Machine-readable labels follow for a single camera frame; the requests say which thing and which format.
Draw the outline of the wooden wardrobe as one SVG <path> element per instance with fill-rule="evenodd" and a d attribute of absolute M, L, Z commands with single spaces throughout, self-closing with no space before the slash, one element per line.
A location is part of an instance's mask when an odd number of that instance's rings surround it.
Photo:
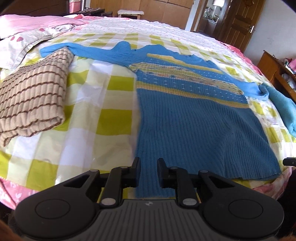
<path fill-rule="evenodd" d="M 153 1 L 153 0 L 91 0 L 92 8 L 101 8 L 111 11 L 117 16 L 120 9 L 129 11 L 143 11 L 141 17 L 147 21 L 158 21 L 174 27 L 184 29 L 193 6 L 193 1 Z"/>

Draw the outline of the teal folded garment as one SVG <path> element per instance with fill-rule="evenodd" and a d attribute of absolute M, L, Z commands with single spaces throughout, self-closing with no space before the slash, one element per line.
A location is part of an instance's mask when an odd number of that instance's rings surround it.
<path fill-rule="evenodd" d="M 261 84 L 259 88 L 262 92 L 265 91 L 268 93 L 269 99 L 276 107 L 287 130 L 293 137 L 295 137 L 295 103 L 290 98 L 277 91 L 274 87 L 265 83 Z"/>

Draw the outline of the beige brown striped folded garment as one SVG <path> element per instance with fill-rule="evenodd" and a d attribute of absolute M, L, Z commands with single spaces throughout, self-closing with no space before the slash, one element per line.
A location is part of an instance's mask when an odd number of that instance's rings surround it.
<path fill-rule="evenodd" d="M 1 147 L 14 137 L 31 137 L 64 122 L 67 76 L 73 58 L 64 47 L 5 78 L 1 83 Z"/>

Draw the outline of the pink pillow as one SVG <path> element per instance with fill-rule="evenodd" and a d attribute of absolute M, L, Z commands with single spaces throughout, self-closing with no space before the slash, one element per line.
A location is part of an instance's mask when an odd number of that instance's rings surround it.
<path fill-rule="evenodd" d="M 52 28 L 60 25 L 83 25 L 81 20 L 66 18 L 63 16 L 1 16 L 1 39 L 5 39 L 20 32 L 38 28 Z"/>

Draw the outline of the small stool with white cushion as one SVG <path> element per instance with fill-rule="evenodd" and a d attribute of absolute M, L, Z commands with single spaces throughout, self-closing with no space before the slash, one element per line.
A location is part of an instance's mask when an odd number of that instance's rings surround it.
<path fill-rule="evenodd" d="M 144 15 L 144 12 L 120 9 L 118 10 L 117 15 L 119 18 L 129 18 L 129 19 L 139 20 Z"/>

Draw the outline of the pink floral quilt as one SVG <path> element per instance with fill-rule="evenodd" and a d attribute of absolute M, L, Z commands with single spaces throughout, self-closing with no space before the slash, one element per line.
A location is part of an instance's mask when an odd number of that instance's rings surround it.
<path fill-rule="evenodd" d="M 94 16 L 84 16 L 82 14 L 64 17 L 81 20 L 84 24 L 88 24 L 96 19 Z M 78 29 L 80 26 L 65 24 L 52 28 L 38 28 L 1 39 L 1 68 L 8 70 L 16 69 L 30 49 L 64 32 Z"/>

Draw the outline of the pink cloth on cabinet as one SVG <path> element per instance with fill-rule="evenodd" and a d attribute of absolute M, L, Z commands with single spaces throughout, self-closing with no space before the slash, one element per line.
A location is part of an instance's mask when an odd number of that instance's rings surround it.
<path fill-rule="evenodd" d="M 294 74 L 296 74 L 296 59 L 293 59 L 293 60 L 288 64 L 288 68 L 289 68 Z"/>

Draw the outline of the brown wooden door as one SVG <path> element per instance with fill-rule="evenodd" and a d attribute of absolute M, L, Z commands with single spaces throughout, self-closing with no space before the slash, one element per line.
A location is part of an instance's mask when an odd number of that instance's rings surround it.
<path fill-rule="evenodd" d="M 243 53 L 252 37 L 264 3 L 264 0 L 231 1 L 218 40 L 234 46 Z"/>

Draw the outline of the dark wooden headboard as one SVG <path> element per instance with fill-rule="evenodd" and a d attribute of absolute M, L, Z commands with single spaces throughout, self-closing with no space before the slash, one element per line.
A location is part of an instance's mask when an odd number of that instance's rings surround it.
<path fill-rule="evenodd" d="M 14 0 L 1 1 L 1 16 L 64 16 L 69 14 L 67 0 Z"/>

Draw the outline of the dark bedside table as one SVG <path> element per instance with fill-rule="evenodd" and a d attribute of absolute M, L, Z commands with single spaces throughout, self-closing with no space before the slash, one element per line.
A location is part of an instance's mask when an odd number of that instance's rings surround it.
<path fill-rule="evenodd" d="M 77 11 L 74 12 L 73 14 L 82 14 L 84 16 L 106 16 L 106 17 L 112 17 L 113 16 L 113 12 L 112 11 L 105 11 L 105 9 L 85 9 L 83 11 Z"/>

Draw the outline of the pink storage box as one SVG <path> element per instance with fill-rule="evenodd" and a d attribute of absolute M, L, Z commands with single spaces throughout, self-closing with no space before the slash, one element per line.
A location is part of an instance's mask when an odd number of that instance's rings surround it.
<path fill-rule="evenodd" d="M 81 0 L 69 0 L 69 13 L 75 13 L 81 10 Z"/>

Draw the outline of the orange wooden shelf cabinet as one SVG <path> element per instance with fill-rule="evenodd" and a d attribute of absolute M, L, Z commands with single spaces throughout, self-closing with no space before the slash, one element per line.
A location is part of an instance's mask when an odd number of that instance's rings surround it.
<path fill-rule="evenodd" d="M 257 67 L 279 92 L 295 102 L 295 90 L 283 78 L 283 75 L 286 74 L 295 82 L 295 75 L 281 61 L 264 51 Z"/>

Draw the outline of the green checked bed sheet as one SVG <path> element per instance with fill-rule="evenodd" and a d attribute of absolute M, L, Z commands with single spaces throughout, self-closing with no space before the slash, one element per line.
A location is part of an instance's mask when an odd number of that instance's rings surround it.
<path fill-rule="evenodd" d="M 271 86 L 264 76 L 213 38 L 158 22 L 120 18 L 98 18 L 39 43 L 16 69 L 1 68 L 1 83 L 22 66 L 44 59 L 40 53 L 44 47 L 74 43 L 109 50 L 122 41 L 132 49 L 162 45 L 210 61 L 236 80 Z M 126 67 L 74 55 L 67 76 L 64 122 L 31 137 L 14 137 L 1 147 L 1 177 L 41 191 L 91 169 L 107 173 L 118 166 L 129 166 L 137 157 L 140 125 L 136 81 L 136 75 Z M 262 100 L 249 96 L 247 101 L 279 162 L 281 173 L 274 179 L 285 180 L 290 169 L 282 161 L 295 156 L 295 137 L 269 97 Z M 258 188 L 274 179 L 234 180 Z"/>

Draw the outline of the blue striped knit sweater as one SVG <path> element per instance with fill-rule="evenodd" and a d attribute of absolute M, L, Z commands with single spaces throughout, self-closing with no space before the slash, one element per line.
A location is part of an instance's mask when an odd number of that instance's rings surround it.
<path fill-rule="evenodd" d="M 261 86 L 242 82 L 214 63 L 182 55 L 162 45 L 132 49 L 122 41 L 112 49 L 74 43 L 41 49 L 43 57 L 68 48 L 78 57 L 128 68 L 136 77 L 140 125 L 135 154 L 142 172 L 138 198 L 171 197 L 157 183 L 157 159 L 189 173 L 208 170 L 224 178 L 271 180 L 280 165 L 247 97 L 268 99 Z"/>

